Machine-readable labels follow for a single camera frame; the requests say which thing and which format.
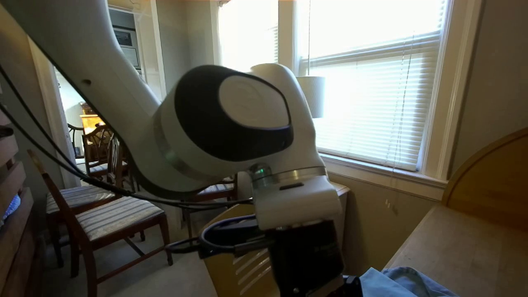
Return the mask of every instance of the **wooden chair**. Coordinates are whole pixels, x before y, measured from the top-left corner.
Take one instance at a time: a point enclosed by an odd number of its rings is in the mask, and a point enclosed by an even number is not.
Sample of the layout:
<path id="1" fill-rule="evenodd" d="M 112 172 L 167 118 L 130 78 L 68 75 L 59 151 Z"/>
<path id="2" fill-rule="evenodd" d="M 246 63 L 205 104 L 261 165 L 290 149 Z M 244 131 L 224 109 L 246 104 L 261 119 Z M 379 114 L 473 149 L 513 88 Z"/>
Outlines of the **wooden chair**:
<path id="1" fill-rule="evenodd" d="M 109 203 L 117 198 L 115 193 L 92 187 L 92 185 L 64 188 L 59 192 L 61 192 L 61 197 L 66 200 L 68 207 L 74 213 L 86 212 L 89 208 Z M 59 226 L 64 225 L 64 220 L 51 193 L 46 198 L 46 223 L 48 223 L 49 240 L 53 245 L 58 266 L 63 268 L 64 261 L 63 261 L 61 246 L 68 245 L 68 241 L 61 243 Z"/>
<path id="2" fill-rule="evenodd" d="M 82 254 L 86 266 L 86 279 L 87 279 L 87 296 L 97 296 L 97 284 L 107 281 L 109 278 L 117 276 L 119 273 L 139 264 L 152 258 L 153 254 L 165 251 L 168 245 L 168 226 L 165 213 L 143 200 L 135 200 L 130 197 L 117 198 L 110 203 L 99 205 L 96 208 L 86 210 L 82 213 L 74 213 L 66 203 L 61 192 L 56 188 L 51 177 L 44 172 L 43 165 L 36 159 L 33 152 L 30 157 L 41 174 L 51 197 L 54 198 L 59 213 L 66 221 L 66 228 L 69 233 L 69 248 L 71 248 L 71 274 L 77 276 L 79 273 L 79 253 Z M 150 226 L 160 226 L 163 245 L 150 253 L 142 253 L 130 238 L 135 233 L 140 233 Z M 94 251 L 106 248 L 115 241 L 124 240 L 132 246 L 132 250 L 139 254 L 137 259 L 104 274 L 97 276 Z M 167 253 L 167 261 L 172 266 L 172 254 Z"/>
<path id="3" fill-rule="evenodd" d="M 89 134 L 82 134 L 84 164 L 89 177 L 106 180 L 109 175 L 109 151 L 114 132 L 107 126 L 99 126 Z"/>

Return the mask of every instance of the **window frame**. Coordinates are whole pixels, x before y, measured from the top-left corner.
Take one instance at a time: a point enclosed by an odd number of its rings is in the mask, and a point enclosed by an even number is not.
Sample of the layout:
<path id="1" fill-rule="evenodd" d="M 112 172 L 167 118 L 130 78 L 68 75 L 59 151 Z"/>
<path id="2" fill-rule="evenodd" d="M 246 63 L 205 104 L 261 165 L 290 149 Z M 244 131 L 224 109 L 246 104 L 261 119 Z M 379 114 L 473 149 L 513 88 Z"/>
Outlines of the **window frame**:
<path id="1" fill-rule="evenodd" d="M 407 193 L 440 200 L 449 179 L 454 139 L 459 126 L 473 42 L 478 28 L 482 0 L 450 0 L 447 4 L 445 35 L 439 48 L 437 81 L 431 99 L 429 122 L 421 152 L 422 169 L 416 174 L 366 162 L 320 154 L 330 175 L 341 175 Z M 302 68 L 295 25 L 300 20 L 295 2 L 279 5 L 279 63 L 295 75 Z"/>
<path id="2" fill-rule="evenodd" d="M 322 58 L 310 58 L 308 61 L 300 61 L 300 65 L 310 65 L 310 70 L 313 71 L 315 68 L 343 68 L 350 63 L 368 63 L 368 61 L 376 61 L 381 58 L 386 60 L 399 60 L 404 55 L 411 55 L 414 56 L 412 60 L 419 60 L 419 56 L 422 56 L 424 61 L 427 60 L 437 60 L 437 48 L 440 48 L 440 37 L 439 33 L 424 33 L 424 35 L 417 35 L 407 40 L 398 40 L 394 43 L 389 45 L 381 45 L 381 47 L 373 47 L 373 48 L 366 48 L 366 50 L 351 50 L 346 53 L 340 53 L 340 55 L 328 55 L 328 56 L 322 56 Z M 421 144 L 417 147 L 417 151 L 414 151 L 417 155 L 421 155 L 424 144 Z M 353 154 L 346 154 L 346 152 L 332 152 L 332 149 L 320 149 L 322 155 L 328 155 L 328 157 L 341 157 L 341 159 L 350 159 L 351 162 L 363 162 L 363 164 L 373 164 L 373 165 L 379 165 L 379 167 L 389 167 L 391 165 L 383 165 L 383 164 L 394 164 L 396 160 L 391 159 L 384 159 L 384 160 L 376 160 L 376 157 L 373 155 L 358 155 L 358 159 L 351 157 Z M 398 169 L 401 167 L 407 167 L 404 172 L 417 172 L 421 169 L 421 157 L 417 157 L 416 164 L 406 164 L 406 165 L 394 165 Z"/>

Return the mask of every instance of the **window blind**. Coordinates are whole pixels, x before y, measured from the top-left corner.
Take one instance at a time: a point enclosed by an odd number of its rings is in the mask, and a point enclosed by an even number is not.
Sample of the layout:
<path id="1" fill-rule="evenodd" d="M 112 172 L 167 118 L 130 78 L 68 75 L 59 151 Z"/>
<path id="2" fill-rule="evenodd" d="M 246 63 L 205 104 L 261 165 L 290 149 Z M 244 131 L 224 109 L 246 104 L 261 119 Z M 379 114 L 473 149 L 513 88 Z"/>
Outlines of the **window blind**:
<path id="1" fill-rule="evenodd" d="M 419 170 L 447 0 L 310 0 L 305 75 L 323 76 L 323 154 Z"/>
<path id="2" fill-rule="evenodd" d="M 229 0 L 218 10 L 219 63 L 249 71 L 277 61 L 277 0 Z"/>

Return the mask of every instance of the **robotic arm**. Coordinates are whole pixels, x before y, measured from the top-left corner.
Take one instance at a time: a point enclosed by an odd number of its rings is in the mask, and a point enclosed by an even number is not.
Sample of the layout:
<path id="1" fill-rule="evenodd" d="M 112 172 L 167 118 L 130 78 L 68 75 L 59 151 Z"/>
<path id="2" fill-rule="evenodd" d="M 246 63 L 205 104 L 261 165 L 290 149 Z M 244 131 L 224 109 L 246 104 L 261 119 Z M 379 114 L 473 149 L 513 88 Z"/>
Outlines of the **robotic arm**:
<path id="1" fill-rule="evenodd" d="M 289 70 L 198 66 L 158 106 L 120 55 L 106 0 L 0 4 L 115 131 L 148 192 L 183 200 L 249 172 L 259 230 L 338 217 L 310 113 Z"/>

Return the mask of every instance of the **chair leg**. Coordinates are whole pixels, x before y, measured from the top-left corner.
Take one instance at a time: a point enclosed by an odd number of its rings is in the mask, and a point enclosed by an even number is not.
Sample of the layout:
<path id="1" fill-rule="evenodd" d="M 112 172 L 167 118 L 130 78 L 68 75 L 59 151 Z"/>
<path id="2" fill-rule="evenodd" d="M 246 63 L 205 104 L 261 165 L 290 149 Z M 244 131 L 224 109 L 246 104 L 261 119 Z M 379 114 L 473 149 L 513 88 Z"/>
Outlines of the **chair leg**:
<path id="1" fill-rule="evenodd" d="M 167 246 L 170 243 L 170 238 L 168 238 L 168 226 L 167 226 L 165 213 L 160 218 L 160 230 L 162 230 L 163 246 Z M 165 254 L 167 254 L 168 266 L 172 266 L 172 263 L 173 263 L 172 261 L 172 253 L 168 250 L 165 250 Z"/>
<path id="2" fill-rule="evenodd" d="M 140 241 L 145 241 L 147 240 L 147 236 L 145 236 L 145 231 L 142 230 L 142 231 L 139 231 L 139 240 Z"/>
<path id="3" fill-rule="evenodd" d="M 97 266 L 92 251 L 82 251 L 87 297 L 97 297 Z"/>
<path id="4" fill-rule="evenodd" d="M 63 261 L 63 253 L 61 253 L 59 226 L 53 220 L 48 220 L 48 230 L 49 230 L 51 246 L 53 246 L 53 251 L 56 256 L 56 264 L 58 264 L 58 268 L 63 268 L 64 261 Z"/>
<path id="5" fill-rule="evenodd" d="M 191 225 L 191 212 L 181 208 L 181 220 L 180 220 L 181 226 L 186 226 L 186 236 L 193 238 L 193 225 Z"/>
<path id="6" fill-rule="evenodd" d="M 79 276 L 79 246 L 69 240 L 69 269 L 71 269 L 71 278 Z"/>

